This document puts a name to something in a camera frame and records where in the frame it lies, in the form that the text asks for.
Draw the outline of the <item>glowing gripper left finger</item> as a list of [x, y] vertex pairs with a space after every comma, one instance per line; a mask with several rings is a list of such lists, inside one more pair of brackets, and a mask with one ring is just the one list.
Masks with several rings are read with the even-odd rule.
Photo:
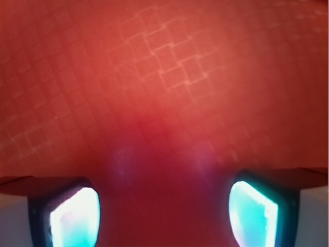
[[99, 228], [87, 178], [1, 178], [1, 246], [95, 246]]

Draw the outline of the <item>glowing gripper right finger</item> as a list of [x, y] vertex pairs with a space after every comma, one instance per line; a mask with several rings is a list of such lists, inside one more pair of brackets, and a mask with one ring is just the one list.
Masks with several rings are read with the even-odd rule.
[[239, 246], [328, 246], [328, 169], [245, 169], [229, 193]]

